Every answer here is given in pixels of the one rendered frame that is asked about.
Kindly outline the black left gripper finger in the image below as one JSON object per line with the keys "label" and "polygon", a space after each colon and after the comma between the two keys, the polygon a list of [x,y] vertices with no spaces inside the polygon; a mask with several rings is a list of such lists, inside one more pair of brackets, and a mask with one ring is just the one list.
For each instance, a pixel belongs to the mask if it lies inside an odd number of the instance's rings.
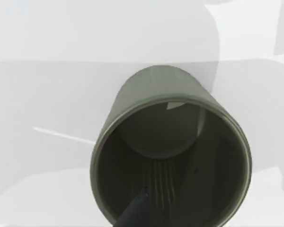
{"label": "black left gripper finger", "polygon": [[142,187],[113,227],[149,227],[149,193],[147,187]]}

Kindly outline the olive green cup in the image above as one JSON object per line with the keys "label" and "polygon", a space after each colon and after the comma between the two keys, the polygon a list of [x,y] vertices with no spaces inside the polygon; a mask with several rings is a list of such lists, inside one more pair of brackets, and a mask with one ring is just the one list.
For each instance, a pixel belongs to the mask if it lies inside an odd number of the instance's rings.
{"label": "olive green cup", "polygon": [[114,225],[142,187],[149,227],[223,227],[251,180],[237,121],[188,72],[155,65],[121,87],[93,148],[91,189]]}

